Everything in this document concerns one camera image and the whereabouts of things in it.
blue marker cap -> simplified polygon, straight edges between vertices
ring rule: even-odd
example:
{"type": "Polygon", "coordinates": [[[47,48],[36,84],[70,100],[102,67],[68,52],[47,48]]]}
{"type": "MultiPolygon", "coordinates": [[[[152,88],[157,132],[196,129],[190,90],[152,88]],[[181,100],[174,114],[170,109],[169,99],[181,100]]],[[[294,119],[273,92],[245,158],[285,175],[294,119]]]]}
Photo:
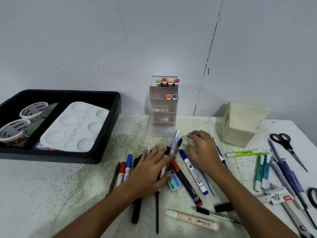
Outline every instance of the blue marker cap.
{"type": "Polygon", "coordinates": [[[132,164],[132,155],[129,154],[128,157],[126,158],[125,167],[126,167],[126,168],[131,168],[131,164],[132,164]]]}
{"type": "Polygon", "coordinates": [[[187,155],[185,154],[184,150],[180,149],[179,154],[182,157],[183,160],[188,159],[187,155]]]}

lime green highlighter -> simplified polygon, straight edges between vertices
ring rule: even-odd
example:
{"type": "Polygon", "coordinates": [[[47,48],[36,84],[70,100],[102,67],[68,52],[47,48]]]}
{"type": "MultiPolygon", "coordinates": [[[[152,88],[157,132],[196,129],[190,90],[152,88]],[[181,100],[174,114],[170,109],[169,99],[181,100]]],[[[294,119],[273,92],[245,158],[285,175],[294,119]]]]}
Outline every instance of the lime green highlighter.
{"type": "Polygon", "coordinates": [[[261,155],[265,152],[263,150],[254,149],[254,150],[246,150],[246,151],[237,151],[225,153],[226,157],[241,157],[241,156],[252,156],[252,155],[261,155]]]}
{"type": "Polygon", "coordinates": [[[256,175],[254,177],[254,187],[253,189],[257,192],[261,191],[261,183],[264,170],[264,155],[259,155],[256,159],[256,175]]]}

pen holder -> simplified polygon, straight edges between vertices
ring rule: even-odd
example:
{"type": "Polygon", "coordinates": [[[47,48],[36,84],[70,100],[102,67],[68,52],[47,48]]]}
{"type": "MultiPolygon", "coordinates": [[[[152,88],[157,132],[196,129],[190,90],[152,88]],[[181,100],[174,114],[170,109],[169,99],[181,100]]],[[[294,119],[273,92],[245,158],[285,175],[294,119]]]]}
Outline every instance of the pen holder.
{"type": "Polygon", "coordinates": [[[158,86],[156,79],[177,79],[177,76],[152,76],[149,85],[149,104],[152,135],[156,137],[173,137],[176,126],[177,99],[167,99],[177,95],[178,85],[158,86]]]}

black scissors handle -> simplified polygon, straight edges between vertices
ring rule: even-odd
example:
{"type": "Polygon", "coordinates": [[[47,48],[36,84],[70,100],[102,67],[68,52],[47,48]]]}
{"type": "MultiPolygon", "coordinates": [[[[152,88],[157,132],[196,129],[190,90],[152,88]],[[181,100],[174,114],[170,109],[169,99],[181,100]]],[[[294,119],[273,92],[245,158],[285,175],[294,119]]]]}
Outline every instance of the black scissors handle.
{"type": "Polygon", "coordinates": [[[291,141],[291,137],[287,134],[270,134],[270,138],[274,142],[281,144],[286,150],[293,149],[293,147],[289,143],[291,141]]]}

person's right hand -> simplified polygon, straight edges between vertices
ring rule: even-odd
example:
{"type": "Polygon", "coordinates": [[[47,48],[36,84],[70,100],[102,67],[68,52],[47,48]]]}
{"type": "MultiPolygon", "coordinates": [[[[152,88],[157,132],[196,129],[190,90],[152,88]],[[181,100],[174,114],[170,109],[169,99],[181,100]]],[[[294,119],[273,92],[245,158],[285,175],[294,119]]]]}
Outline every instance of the person's right hand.
{"type": "Polygon", "coordinates": [[[210,134],[205,131],[193,131],[193,133],[187,137],[196,144],[196,151],[192,145],[188,144],[188,152],[198,167],[212,177],[212,174],[224,168],[216,144],[210,134]]]}

